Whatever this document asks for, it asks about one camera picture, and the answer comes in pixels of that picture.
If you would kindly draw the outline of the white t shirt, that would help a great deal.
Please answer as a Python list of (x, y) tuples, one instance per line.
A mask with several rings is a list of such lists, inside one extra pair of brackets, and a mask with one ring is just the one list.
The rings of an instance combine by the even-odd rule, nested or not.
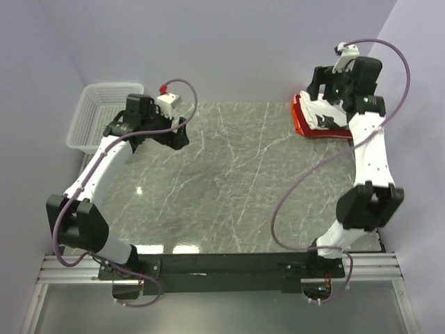
[(314, 101), (309, 93), (300, 91), (298, 101), (305, 122), (311, 130), (343, 130), (347, 129), (346, 113), (341, 105), (331, 105), (319, 94)]

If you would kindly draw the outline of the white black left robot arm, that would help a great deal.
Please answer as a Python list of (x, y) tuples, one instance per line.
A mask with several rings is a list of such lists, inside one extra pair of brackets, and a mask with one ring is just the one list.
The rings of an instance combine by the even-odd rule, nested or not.
[(147, 138), (180, 150), (188, 145), (185, 118), (173, 125), (180, 105), (178, 94), (161, 93), (157, 98), (130, 94), (126, 106), (106, 126), (99, 147), (79, 178), (62, 195), (46, 203), (55, 254), (59, 246), (80, 248), (113, 262), (122, 279), (140, 271), (137, 248), (114, 237), (99, 206), (115, 176)]

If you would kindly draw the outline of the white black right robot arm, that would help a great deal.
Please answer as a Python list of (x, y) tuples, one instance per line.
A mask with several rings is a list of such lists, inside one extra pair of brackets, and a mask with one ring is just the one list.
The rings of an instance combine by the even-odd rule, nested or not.
[(385, 101), (374, 94), (382, 70), (378, 59), (358, 56), (344, 70), (318, 66), (307, 88), (311, 100), (324, 86), (323, 98), (340, 104), (355, 146), (355, 181), (337, 201), (336, 220), (308, 252), (305, 269), (311, 278), (338, 270), (342, 252), (357, 239), (384, 227), (404, 200), (387, 161), (383, 122)]

